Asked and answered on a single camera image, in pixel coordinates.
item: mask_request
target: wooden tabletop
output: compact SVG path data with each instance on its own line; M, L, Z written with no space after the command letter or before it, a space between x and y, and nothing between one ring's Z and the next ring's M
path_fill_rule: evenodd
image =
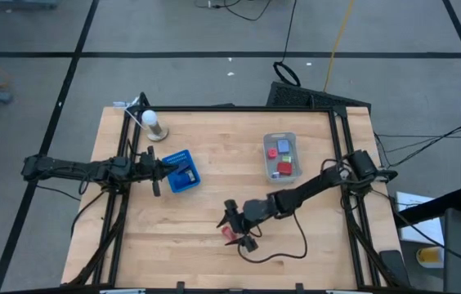
M149 182L132 185L117 287L170 288L178 281L186 282L188 288L294 289L295 283L303 283L306 289L356 287L339 188L316 195L298 209L309 246L303 260L280 257L250 264L238 256L236 246L224 246L226 240L216 229L225 200L233 198L241 207L248 199L264 199L269 192L295 187L319 174L320 164L334 158L328 114L160 112L158 116L170 126L168 138L154 143L142 133L140 151L153 145L157 157L163 158L188 149L201 184L173 194L165 179L158 198L153 196ZM367 150L379 165L367 109L350 108L348 117L354 148ZM104 109L92 160L115 156L122 122L122 110ZM339 119L337 124L342 130ZM293 184L281 186L267 181L262 148L266 133L280 131L296 134L303 171ZM383 184L374 188L387 192ZM91 185L80 209L98 192L99 187ZM76 276L98 247L107 198L87 209L76 224L62 282ZM389 201L369 194L365 202L376 251L400 250ZM263 237L257 238L259 249L249 253L249 258L261 259L276 252L303 253L302 236L292 217L268 220L262 231ZM362 247L360 254L365 283L370 284ZM107 279L110 258L109 252L102 281Z

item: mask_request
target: transparent bin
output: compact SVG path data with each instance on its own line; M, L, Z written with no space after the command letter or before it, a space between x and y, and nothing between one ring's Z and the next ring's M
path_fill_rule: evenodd
M289 151L285 154L278 152L278 141L287 140L289 142ZM277 155L270 159L269 149L276 149ZM283 162L284 156L290 156L292 164L292 174L290 176L280 175L279 178L273 178L272 174L277 172L278 163ZM302 175L302 169L299 165L298 150L296 148L296 135L290 131L266 134L263 137L263 158L265 159L266 177L271 183L291 183Z

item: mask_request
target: floor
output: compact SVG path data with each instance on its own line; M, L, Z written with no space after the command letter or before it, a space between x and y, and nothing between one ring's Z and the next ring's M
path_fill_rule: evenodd
M371 103L379 134L441 134L458 127L461 36L447 2L356 2L338 51L378 54L337 58L328 92ZM264 105L277 80L272 63L280 58L269 52L283 51L293 5L274 0L259 21L248 22L223 9L197 8L193 1L100 0L83 52L149 54L85 55L66 93L64 79L72 75L69 66L92 3L96 0L62 0L52 11L0 9L0 66L11 75L15 97L0 105L0 256L26 187L22 160L40 150L57 101L64 102L63 109L48 154L79 161L91 156L102 108L131 100L140 91L152 105ZM246 1L235 9L254 16L265 3ZM450 3L461 23L461 0ZM300 53L285 63L303 87L322 89L328 54L311 58L308 52L332 49L347 5L347 0L298 2L289 51ZM232 52L241 57L229 60ZM383 138L383 143L392 149L416 140ZM395 162L411 151L396 151L389 158ZM400 175L389 189L432 197L458 189L460 154L459 139L442 140L397 167ZM43 184L76 194L73 182ZM3 291L59 284L77 209L74 200L35 192ZM421 269L414 260L416 247L403 244L413 285L441 290L441 272Z

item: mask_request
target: blue basket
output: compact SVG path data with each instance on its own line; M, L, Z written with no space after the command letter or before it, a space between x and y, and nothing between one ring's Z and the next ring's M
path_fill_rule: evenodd
M185 191L189 188L197 186L200 183L201 179L199 178L198 170L196 170L195 162L192 160L189 150L185 149L176 154L169 155L163 158L162 161L164 163L171 163L171 164L180 164L183 162L187 162L189 164L191 171L195 175L195 178L196 178L195 182L190 183L188 185L184 185L182 187L176 187L175 182L176 182L176 179L179 178L179 175L175 171L169 174L167 176L168 183L171 185L171 190L173 191L173 193L180 193L181 191Z

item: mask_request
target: red object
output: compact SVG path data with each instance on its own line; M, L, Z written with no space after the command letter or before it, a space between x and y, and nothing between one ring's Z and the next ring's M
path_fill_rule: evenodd
M278 163L278 172L284 176L290 176L293 173L293 165L291 163Z
M267 150L267 155L269 156L269 159L274 159L278 156L278 150L276 150L276 148L269 148Z
M228 242L236 240L236 235L229 227L223 227L222 234L225 236Z

